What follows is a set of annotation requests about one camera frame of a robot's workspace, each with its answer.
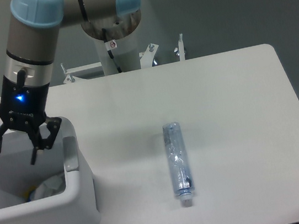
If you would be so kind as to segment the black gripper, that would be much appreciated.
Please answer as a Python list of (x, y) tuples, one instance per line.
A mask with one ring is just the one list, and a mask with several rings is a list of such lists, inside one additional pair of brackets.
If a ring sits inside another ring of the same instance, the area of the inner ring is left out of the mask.
[[(30, 164), (34, 165), (37, 152), (52, 149), (62, 120), (59, 117), (46, 117), (45, 107), (49, 85), (40, 87), (18, 86), (7, 77), (3, 77), (0, 118), (0, 154), (3, 135), (8, 129), (26, 132), (33, 144)], [(40, 133), (40, 126), (44, 123), (49, 131), (47, 138)]]

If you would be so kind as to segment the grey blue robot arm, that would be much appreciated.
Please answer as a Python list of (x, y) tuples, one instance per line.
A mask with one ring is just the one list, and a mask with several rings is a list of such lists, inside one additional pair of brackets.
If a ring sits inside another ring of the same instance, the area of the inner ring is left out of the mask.
[(0, 154), (7, 130), (24, 132), (39, 150), (51, 149), (61, 118), (45, 113), (60, 28), (129, 15), (141, 0), (11, 0), (6, 66), (0, 99)]

